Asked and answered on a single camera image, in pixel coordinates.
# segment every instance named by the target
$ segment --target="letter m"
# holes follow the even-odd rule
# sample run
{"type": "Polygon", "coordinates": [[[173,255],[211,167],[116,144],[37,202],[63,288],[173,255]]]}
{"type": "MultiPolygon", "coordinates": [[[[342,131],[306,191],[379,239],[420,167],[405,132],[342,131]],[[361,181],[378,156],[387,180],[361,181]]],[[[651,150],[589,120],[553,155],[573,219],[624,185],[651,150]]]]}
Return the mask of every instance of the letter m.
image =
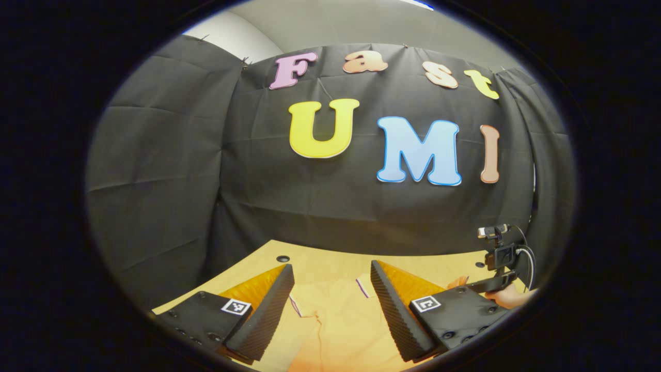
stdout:
{"type": "Polygon", "coordinates": [[[380,181],[404,181],[407,177],[401,169],[401,159],[404,158],[413,179],[419,182],[433,158],[434,168],[429,173],[429,182],[448,186],[461,183],[455,148],[459,127],[455,123],[446,120],[433,122],[422,142],[405,118],[387,116],[379,119],[377,124],[385,132],[385,163],[377,173],[380,181]]]}

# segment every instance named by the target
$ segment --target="screw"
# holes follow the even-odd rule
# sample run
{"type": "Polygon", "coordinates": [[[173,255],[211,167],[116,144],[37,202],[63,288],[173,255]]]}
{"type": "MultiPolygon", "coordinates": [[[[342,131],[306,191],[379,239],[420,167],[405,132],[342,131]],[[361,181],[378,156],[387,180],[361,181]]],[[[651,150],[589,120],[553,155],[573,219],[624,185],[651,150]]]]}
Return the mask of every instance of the screw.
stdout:
{"type": "Polygon", "coordinates": [[[211,341],[216,341],[216,342],[220,342],[220,341],[222,341],[222,340],[220,339],[220,336],[218,336],[218,335],[215,334],[215,333],[209,333],[209,334],[207,334],[207,336],[209,336],[209,339],[210,339],[211,341]]]}

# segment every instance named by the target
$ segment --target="yellow letter u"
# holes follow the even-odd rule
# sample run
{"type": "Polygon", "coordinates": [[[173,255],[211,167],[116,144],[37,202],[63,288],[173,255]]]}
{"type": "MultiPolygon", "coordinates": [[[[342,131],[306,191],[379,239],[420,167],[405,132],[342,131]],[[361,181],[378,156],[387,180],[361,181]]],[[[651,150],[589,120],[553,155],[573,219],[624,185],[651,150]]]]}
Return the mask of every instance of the yellow letter u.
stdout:
{"type": "Polygon", "coordinates": [[[354,126],[354,109],[360,106],[355,99],[335,99],[329,103],[335,109],[335,133],[330,140],[317,141],[312,136],[315,113],[321,108],[319,102],[299,102],[290,106],[292,126],[290,144],[300,156],[306,158],[331,158],[341,154],[351,143],[354,126]]]}

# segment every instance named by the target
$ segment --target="black fabric backdrop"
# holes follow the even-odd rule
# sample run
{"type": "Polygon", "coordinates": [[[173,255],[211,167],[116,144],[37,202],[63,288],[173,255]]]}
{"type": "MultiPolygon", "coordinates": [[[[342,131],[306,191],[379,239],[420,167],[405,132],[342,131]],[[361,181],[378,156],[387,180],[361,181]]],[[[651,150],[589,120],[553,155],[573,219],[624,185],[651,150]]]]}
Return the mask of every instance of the black fabric backdrop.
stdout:
{"type": "MultiPolygon", "coordinates": [[[[271,239],[361,254],[452,254],[483,250],[477,228],[509,223],[527,231],[536,283],[551,272],[570,228],[574,174],[562,120],[532,78],[386,44],[283,56],[305,52],[319,59],[298,84],[271,91],[281,56],[242,70],[220,48],[181,36],[110,102],[91,147],[89,212],[110,268],[141,306],[185,293],[271,239]],[[358,50],[378,51],[389,67],[345,73],[345,55],[358,50]],[[447,66],[459,87],[428,81],[424,61],[447,66]],[[491,79],[500,98],[482,95],[464,70],[491,79]],[[326,140],[335,120],[328,104],[340,98],[360,102],[349,147],[322,160],[293,152],[289,106],[320,102],[314,134],[326,140]],[[421,138],[435,120],[456,123],[461,184],[378,181],[384,116],[405,117],[421,138]],[[480,180],[483,124],[500,132],[495,184],[480,180]]],[[[525,262],[520,269],[527,281],[525,262]]]]}

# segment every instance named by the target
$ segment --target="hand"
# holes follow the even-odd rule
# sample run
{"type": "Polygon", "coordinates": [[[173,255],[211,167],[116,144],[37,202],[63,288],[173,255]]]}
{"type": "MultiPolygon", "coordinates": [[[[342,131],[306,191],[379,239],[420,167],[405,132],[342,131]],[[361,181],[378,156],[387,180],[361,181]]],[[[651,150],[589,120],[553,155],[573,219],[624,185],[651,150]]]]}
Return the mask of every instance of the hand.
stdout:
{"type": "Polygon", "coordinates": [[[528,299],[528,294],[519,293],[514,286],[514,283],[505,287],[501,291],[487,292],[485,297],[490,300],[495,300],[497,304],[504,308],[513,308],[522,305],[528,299]]]}
{"type": "Polygon", "coordinates": [[[454,287],[458,287],[460,285],[466,285],[467,281],[468,281],[468,277],[458,277],[453,282],[448,284],[446,289],[453,289],[454,287]]]}

